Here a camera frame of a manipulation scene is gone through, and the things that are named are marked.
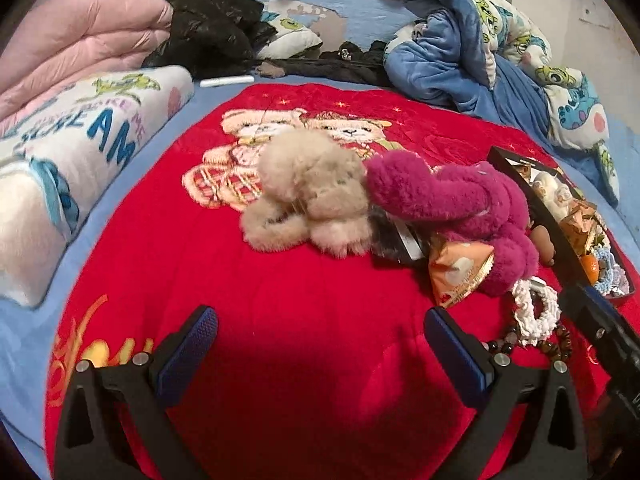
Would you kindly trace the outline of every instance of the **folded blanket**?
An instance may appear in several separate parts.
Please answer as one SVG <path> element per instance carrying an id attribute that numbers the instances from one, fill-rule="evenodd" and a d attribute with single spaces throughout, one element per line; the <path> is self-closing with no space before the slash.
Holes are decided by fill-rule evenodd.
<path id="1" fill-rule="evenodd" d="M 593 85 L 579 70 L 551 65 L 540 29 L 506 0 L 405 0 L 424 21 L 398 34 L 385 69 L 406 94 L 523 129 L 579 168 L 607 200 L 619 200 L 605 140 L 609 129 Z"/>
<path id="2" fill-rule="evenodd" d="M 193 95 L 182 67 L 72 84 L 0 139 L 0 296 L 40 303 L 66 245 L 138 150 Z"/>
<path id="3" fill-rule="evenodd" d="M 164 0 L 49 0 L 22 20 L 0 57 L 0 137 L 70 83 L 138 69 L 169 37 Z"/>

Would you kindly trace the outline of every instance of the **snack wrapper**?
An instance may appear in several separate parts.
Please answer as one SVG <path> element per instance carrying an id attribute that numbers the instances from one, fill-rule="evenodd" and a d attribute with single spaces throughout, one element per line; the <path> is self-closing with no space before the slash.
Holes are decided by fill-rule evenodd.
<path id="1" fill-rule="evenodd" d="M 436 303 L 449 308 L 464 300 L 494 266 L 494 248 L 482 242 L 457 242 L 431 237 L 429 275 Z"/>
<path id="2" fill-rule="evenodd" d="M 597 227 L 596 205 L 584 200 L 577 200 L 569 215 L 560 222 L 562 232 L 578 256 L 591 250 Z"/>

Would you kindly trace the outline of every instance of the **blue blanket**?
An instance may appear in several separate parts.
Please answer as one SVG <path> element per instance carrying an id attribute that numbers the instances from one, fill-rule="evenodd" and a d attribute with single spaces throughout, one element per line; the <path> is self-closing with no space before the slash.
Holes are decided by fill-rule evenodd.
<path id="1" fill-rule="evenodd" d="M 602 105 L 582 73 L 549 66 L 535 69 L 533 58 L 550 60 L 550 46 L 538 38 L 542 34 L 537 27 L 524 23 L 508 2 L 503 7 L 494 0 L 404 1 L 424 22 L 415 25 L 411 40 L 386 53 L 385 69 L 393 85 L 416 100 L 439 106 L 453 102 L 463 114 L 523 130 L 557 160 L 577 168 L 611 205 L 618 204 L 617 174 L 603 140 L 608 130 L 597 142 L 584 130 L 582 137 L 568 138 L 566 133 L 576 128 L 561 128 L 558 118 L 550 115 L 550 111 L 569 112 L 570 106 L 559 105 L 556 96 L 576 108 L 589 100 L 587 116 L 592 123 L 597 117 L 597 124 L 604 114 L 599 113 Z M 500 23 L 491 9 L 498 9 Z M 508 27 L 519 29 L 510 33 Z M 535 35 L 514 38 L 522 30 Z M 523 64 L 512 62 L 518 52 L 524 53 L 522 59 L 531 73 L 521 70 Z M 540 81 L 555 80 L 557 74 L 555 85 Z M 584 139 L 588 148 L 580 149 L 577 138 Z"/>

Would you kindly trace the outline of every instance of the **white pillow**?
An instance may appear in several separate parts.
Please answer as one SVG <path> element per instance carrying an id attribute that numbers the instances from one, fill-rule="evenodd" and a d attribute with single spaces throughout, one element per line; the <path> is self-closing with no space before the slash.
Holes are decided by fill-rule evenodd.
<path id="1" fill-rule="evenodd" d="M 287 16 L 264 12 L 262 20 L 276 29 L 276 35 L 267 46 L 258 51 L 258 59 L 288 59 L 322 44 L 320 36 Z"/>
<path id="2" fill-rule="evenodd" d="M 0 296 L 43 299 L 106 187 L 193 95 L 181 66 L 95 75 L 0 139 Z"/>

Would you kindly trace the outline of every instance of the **black jacket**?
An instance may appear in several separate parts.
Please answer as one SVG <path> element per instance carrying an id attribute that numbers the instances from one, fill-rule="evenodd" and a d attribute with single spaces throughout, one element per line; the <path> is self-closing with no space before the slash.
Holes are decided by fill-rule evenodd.
<path id="1" fill-rule="evenodd" d="M 174 18 L 167 41 L 143 67 L 182 65 L 196 79 L 240 75 L 252 66 L 254 50 L 275 33 L 260 21 L 255 0 L 167 0 Z"/>

